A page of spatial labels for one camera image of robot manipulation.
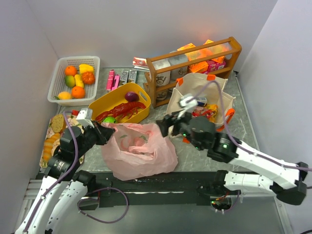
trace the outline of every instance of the mango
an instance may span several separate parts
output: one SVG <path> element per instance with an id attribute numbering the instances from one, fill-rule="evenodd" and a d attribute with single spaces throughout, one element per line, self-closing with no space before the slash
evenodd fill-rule
<path id="1" fill-rule="evenodd" d="M 68 88 L 75 86 L 75 78 L 73 76 L 65 76 L 65 84 Z"/>
<path id="2" fill-rule="evenodd" d="M 75 78 L 76 86 L 79 86 L 79 87 L 81 87 L 81 88 L 84 88 L 84 84 L 83 84 L 83 82 L 82 82 L 81 75 L 76 74 L 76 75 L 74 76 L 74 78 Z"/>
<path id="3" fill-rule="evenodd" d="M 85 72 L 92 72 L 94 74 L 93 66 L 90 66 L 88 64 L 80 64 L 79 65 L 79 73 L 83 74 Z"/>
<path id="4" fill-rule="evenodd" d="M 67 99 L 72 99 L 73 97 L 70 93 L 64 91 L 58 94 L 58 98 L 60 100 L 67 100 Z"/>

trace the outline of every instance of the white wall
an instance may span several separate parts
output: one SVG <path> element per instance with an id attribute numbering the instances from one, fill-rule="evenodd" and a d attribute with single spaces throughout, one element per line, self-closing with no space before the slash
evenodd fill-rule
<path id="1" fill-rule="evenodd" d="M 47 92 L 57 56 L 25 0 L 2 1 L 0 32 L 0 233 L 8 234 L 56 112 Z"/>
<path id="2" fill-rule="evenodd" d="M 310 0 L 279 0 L 239 72 L 262 151 L 312 165 Z M 311 186 L 311 176 L 306 183 Z M 312 195 L 287 206 L 294 233 L 311 229 Z"/>
<path id="3" fill-rule="evenodd" d="M 27 0 L 57 55 L 129 67 L 190 42 L 234 36 L 239 70 L 277 0 Z"/>

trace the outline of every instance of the gray marble table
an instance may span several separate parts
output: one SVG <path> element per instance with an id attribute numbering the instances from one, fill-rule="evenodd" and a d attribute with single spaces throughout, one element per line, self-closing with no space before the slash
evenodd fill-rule
<path id="1" fill-rule="evenodd" d="M 99 73 L 99 81 L 97 87 L 96 99 L 100 98 L 107 93 L 105 90 L 108 72 L 111 69 L 102 68 Z M 122 68 L 114 69 L 117 74 L 120 74 Z M 143 82 L 146 82 L 144 73 L 139 72 L 137 83 L 143 87 Z M 249 118 L 246 112 L 245 105 L 240 93 L 240 89 L 237 84 L 237 79 L 231 76 L 226 84 L 224 91 L 233 97 L 234 99 L 233 107 L 235 109 L 235 114 L 229 124 L 230 131 L 232 135 L 238 139 L 243 140 L 252 147 L 255 147 L 255 141 L 253 137 L 253 132 Z M 80 110 L 86 106 L 73 106 L 73 107 L 59 107 L 58 111 L 63 112 L 65 110 Z M 141 124 L 153 123 L 156 119 L 162 119 L 165 115 L 167 105 L 153 108 L 151 106 L 149 116 L 144 119 Z M 175 151 L 178 156 L 178 165 L 175 168 L 176 172 L 215 172 L 217 170 L 228 170 L 228 171 L 247 171 L 245 168 L 238 166 L 229 165 L 226 163 L 216 162 L 206 156 L 207 151 L 198 151 L 191 144 L 186 144 L 182 142 L 181 137 L 176 137 L 171 139 L 172 143 L 175 145 Z M 95 145 L 91 150 L 89 150 L 85 155 L 85 161 L 79 168 L 80 170 L 86 170 L 90 172 L 106 172 L 110 171 L 106 163 L 102 158 L 102 152 L 100 146 Z"/>

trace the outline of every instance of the white plastic basket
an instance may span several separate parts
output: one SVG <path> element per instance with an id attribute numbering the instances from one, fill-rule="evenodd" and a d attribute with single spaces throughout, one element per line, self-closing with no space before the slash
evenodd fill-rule
<path id="1" fill-rule="evenodd" d="M 49 102 L 56 102 L 61 106 L 82 106 L 89 105 L 96 99 L 97 88 L 98 88 L 98 74 L 99 74 L 99 57 L 97 56 L 74 56 L 60 58 L 55 66 L 53 77 L 48 93 Z M 67 91 L 71 93 L 71 88 L 65 85 L 64 81 L 64 70 L 67 66 L 76 67 L 79 72 L 80 64 L 88 64 L 94 67 L 94 75 L 96 82 L 92 85 L 85 85 L 84 90 L 86 92 L 85 98 L 81 99 L 70 99 L 70 100 L 57 100 L 55 96 L 58 96 L 60 92 Z"/>

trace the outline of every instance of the purple vegetable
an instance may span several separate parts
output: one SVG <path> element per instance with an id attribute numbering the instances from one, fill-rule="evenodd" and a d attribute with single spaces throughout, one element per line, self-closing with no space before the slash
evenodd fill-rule
<path id="1" fill-rule="evenodd" d="M 131 101 L 138 101 L 138 95 L 135 93 L 135 92 L 127 92 L 126 95 L 125 95 L 125 99 L 128 101 L 128 102 L 131 102 Z"/>

